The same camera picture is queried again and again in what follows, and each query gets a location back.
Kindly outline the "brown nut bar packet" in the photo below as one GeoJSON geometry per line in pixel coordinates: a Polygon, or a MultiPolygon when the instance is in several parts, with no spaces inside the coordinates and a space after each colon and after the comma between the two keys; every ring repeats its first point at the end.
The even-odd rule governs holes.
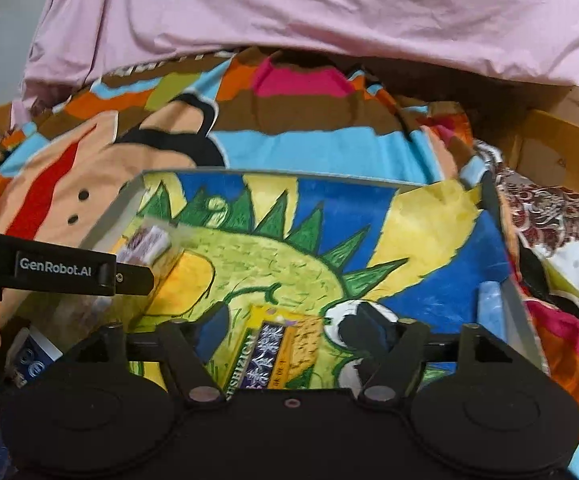
{"type": "Polygon", "coordinates": [[[105,324],[129,326],[155,292],[173,248],[164,226],[147,222],[117,252],[61,247],[22,254],[19,273],[40,285],[17,314],[66,351],[105,324]]]}

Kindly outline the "yellow purple snack packet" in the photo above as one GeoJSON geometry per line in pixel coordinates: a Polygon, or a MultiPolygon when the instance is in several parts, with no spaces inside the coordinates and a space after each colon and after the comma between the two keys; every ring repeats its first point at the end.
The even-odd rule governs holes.
{"type": "Polygon", "coordinates": [[[310,386],[323,320],[259,304],[250,309],[227,367],[222,390],[299,390],[310,386]]]}

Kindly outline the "blue calcium tablet box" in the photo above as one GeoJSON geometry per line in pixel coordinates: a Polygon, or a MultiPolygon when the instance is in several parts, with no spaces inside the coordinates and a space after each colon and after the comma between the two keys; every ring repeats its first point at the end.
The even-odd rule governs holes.
{"type": "Polygon", "coordinates": [[[35,326],[24,328],[20,344],[12,357],[10,376],[18,388],[32,382],[62,357],[62,352],[35,326]]]}

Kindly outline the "metal tray with dinosaur drawing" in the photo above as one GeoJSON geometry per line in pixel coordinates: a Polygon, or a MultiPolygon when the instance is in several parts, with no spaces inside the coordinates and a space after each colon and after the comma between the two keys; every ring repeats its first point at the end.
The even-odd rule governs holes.
{"type": "Polygon", "coordinates": [[[355,355],[337,324],[368,301],[435,334],[485,321],[532,364],[543,356],[499,226],[478,188],[317,176],[180,171],[143,174],[119,193],[83,246],[117,252],[144,223],[173,238],[161,281],[128,326],[197,320],[218,301],[230,327],[206,365],[222,388],[250,309],[323,320],[308,388],[336,388],[355,355]]]}

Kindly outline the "colourful monkey blanket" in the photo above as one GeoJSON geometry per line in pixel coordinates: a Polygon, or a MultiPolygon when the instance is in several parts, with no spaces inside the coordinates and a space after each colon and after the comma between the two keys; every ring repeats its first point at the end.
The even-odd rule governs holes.
{"type": "Polygon", "coordinates": [[[239,389],[185,405],[156,328],[105,324],[18,388],[30,290],[0,300],[0,479],[579,479],[579,320],[530,295],[459,103],[397,96],[362,65],[256,47],[116,70],[12,130],[0,234],[83,246],[150,172],[478,188],[543,356],[485,321],[431,331],[395,406],[341,387],[239,389]]]}

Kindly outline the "floral satin pillow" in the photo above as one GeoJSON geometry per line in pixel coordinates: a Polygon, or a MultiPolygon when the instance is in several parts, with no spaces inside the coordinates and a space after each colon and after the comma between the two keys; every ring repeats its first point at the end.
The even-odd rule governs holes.
{"type": "Polygon", "coordinates": [[[474,148],[493,175],[530,295],[579,320],[579,193],[536,184],[506,166],[490,144],[477,140],[474,148]]]}

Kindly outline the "pink hanging sheet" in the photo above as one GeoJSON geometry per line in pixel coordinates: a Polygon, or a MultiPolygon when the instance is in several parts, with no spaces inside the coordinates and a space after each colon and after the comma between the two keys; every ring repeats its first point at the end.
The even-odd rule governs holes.
{"type": "Polygon", "coordinates": [[[579,0],[46,0],[12,120],[116,68],[238,46],[579,86],[579,0]]]}

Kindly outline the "wooden bed rail right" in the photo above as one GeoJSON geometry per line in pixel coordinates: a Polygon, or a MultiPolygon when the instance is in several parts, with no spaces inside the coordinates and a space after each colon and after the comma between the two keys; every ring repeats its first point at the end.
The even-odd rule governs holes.
{"type": "Polygon", "coordinates": [[[579,192],[579,87],[517,84],[478,138],[536,184],[579,192]]]}

